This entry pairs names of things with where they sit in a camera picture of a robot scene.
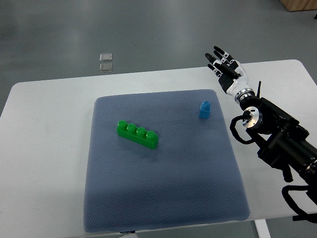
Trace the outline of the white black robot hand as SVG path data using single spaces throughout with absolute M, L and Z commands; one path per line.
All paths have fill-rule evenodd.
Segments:
M 223 91 L 233 97 L 236 103 L 240 103 L 255 92 L 249 85 L 249 78 L 241 63 L 232 55 L 215 46 L 213 55 L 205 53 L 209 61 L 208 68 L 214 72 Z

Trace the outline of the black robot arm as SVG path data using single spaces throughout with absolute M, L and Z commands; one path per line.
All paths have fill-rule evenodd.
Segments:
M 296 213 L 293 220 L 316 223 L 317 215 L 302 210 L 289 194 L 305 191 L 313 203 L 317 201 L 317 149 L 306 140 L 309 132 L 247 85 L 233 91 L 233 97 L 244 112 L 232 119 L 232 135 L 242 144 L 257 144 L 258 157 L 282 171 L 288 183 L 282 196 Z

